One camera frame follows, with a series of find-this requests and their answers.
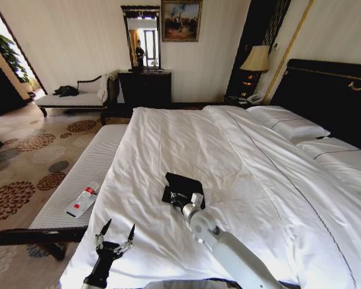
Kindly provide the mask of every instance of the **painting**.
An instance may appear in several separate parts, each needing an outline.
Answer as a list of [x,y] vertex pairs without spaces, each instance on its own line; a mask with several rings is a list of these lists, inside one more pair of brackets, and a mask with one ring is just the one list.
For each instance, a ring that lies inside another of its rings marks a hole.
[[197,42],[202,0],[162,0],[162,40]]

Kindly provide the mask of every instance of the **dresser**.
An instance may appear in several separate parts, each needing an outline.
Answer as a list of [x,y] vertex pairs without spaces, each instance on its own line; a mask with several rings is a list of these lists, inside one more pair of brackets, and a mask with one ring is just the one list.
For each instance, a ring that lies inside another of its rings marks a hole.
[[129,107],[167,108],[171,104],[170,70],[122,70],[119,80]]

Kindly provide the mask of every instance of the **toothpaste tube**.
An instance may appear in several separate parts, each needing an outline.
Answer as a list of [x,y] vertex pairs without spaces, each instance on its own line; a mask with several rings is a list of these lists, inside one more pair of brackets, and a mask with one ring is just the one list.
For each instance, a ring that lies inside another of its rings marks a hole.
[[97,189],[100,185],[97,182],[91,182],[77,199],[71,202],[64,210],[68,215],[78,218],[95,202]]

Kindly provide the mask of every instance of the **carpet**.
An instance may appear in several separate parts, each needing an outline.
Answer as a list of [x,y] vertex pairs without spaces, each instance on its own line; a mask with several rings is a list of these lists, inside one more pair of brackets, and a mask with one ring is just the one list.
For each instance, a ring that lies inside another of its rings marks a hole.
[[[44,118],[33,103],[0,116],[0,230],[29,227],[101,127],[100,112],[50,109]],[[0,247],[0,288],[57,288],[76,246],[63,261],[35,245]]]

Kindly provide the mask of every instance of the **black headboard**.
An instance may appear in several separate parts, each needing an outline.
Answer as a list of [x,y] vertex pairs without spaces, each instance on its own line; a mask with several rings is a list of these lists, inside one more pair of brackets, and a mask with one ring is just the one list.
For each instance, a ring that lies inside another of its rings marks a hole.
[[361,148],[361,64],[291,59],[270,105]]

